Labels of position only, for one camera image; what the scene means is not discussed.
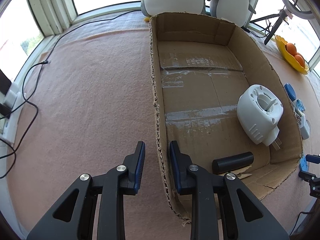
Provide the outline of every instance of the fruit bowl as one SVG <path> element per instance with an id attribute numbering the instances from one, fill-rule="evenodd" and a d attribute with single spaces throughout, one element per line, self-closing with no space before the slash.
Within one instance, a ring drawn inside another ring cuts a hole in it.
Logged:
<path id="1" fill-rule="evenodd" d="M 287 50 L 285 49 L 285 45 L 288 42 L 282 38 L 279 35 L 276 35 L 276 44 L 278 47 L 278 50 L 280 51 L 282 57 L 286 60 L 286 62 L 288 62 L 290 64 L 291 67 L 293 67 L 295 70 L 299 71 L 300 73 L 307 75 L 309 68 L 306 64 L 306 66 L 303 68 L 298 61 L 296 61 L 296 59 L 294 58 L 294 56 L 292 56 L 289 52 L 287 52 Z"/>

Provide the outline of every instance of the pink felt cloth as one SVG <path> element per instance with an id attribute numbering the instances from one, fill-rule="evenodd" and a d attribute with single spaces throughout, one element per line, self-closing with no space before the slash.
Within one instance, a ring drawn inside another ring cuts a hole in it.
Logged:
<path id="1" fill-rule="evenodd" d="M 86 25 L 64 37 L 50 57 L 52 62 L 44 66 L 31 99 L 40 112 L 8 175 L 13 206 L 27 230 L 79 175 L 107 172 L 143 140 L 146 160 L 141 189 L 138 195 L 124 198 L 126 237 L 190 238 L 190 225 L 182 226 L 163 190 L 156 154 L 149 29 L 143 18 L 141 12 L 134 12 Z M 312 125 L 304 148 L 305 153 L 312 154 L 320 148 L 316 94 L 307 77 L 264 52 L 282 82 L 291 82 L 297 95 L 303 97 Z M 27 93 L 36 74 L 37 70 L 28 82 Z M 34 113 L 32 106 L 24 106 L 17 140 Z M 319 174 L 318 166 L 313 165 L 311 172 Z M 296 171 L 262 202 L 289 230 L 310 200 L 308 184 Z"/>

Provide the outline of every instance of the open cardboard box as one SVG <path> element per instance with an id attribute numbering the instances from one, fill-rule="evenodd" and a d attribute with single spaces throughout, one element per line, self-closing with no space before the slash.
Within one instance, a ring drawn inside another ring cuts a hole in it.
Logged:
<path id="1" fill-rule="evenodd" d="M 205 15 L 163 13 L 151 18 L 151 67 L 157 153 L 172 211 L 185 222 L 192 196 L 177 194 L 168 146 L 176 140 L 192 162 L 212 172 L 213 159 L 251 151 L 251 176 L 242 180 L 261 200 L 297 168 L 302 141 L 292 106 L 277 73 L 255 42 L 233 23 Z M 282 102 L 281 149 L 254 144 L 236 106 L 246 89 L 260 84 Z"/>

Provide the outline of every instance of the black cylinder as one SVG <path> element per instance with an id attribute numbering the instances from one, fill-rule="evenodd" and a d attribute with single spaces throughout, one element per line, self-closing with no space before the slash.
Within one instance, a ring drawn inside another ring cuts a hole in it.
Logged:
<path id="1" fill-rule="evenodd" d="M 241 153 L 212 161 L 213 174 L 235 171 L 253 163 L 252 152 Z"/>

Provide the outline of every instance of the metal screw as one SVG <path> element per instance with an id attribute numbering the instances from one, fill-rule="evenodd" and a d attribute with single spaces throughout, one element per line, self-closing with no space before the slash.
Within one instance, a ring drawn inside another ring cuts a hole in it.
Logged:
<path id="1" fill-rule="evenodd" d="M 199 170 L 199 167 L 198 167 L 197 165 L 195 165 L 195 164 L 191 164 L 191 165 L 189 166 L 189 169 L 190 169 L 191 171 L 197 171 L 197 170 Z"/>
<path id="2" fill-rule="evenodd" d="M 87 179 L 89 179 L 90 178 L 90 176 L 89 176 L 89 174 L 82 174 L 81 176 L 80 176 L 80 179 L 81 180 L 87 180 Z"/>
<path id="3" fill-rule="evenodd" d="M 127 168 L 127 167 L 124 166 L 124 165 L 119 165 L 119 166 L 117 167 L 117 171 L 125 171 L 126 168 Z"/>
<path id="4" fill-rule="evenodd" d="M 236 176 L 233 173 L 228 173 L 226 177 L 230 180 L 234 180 L 236 178 Z"/>

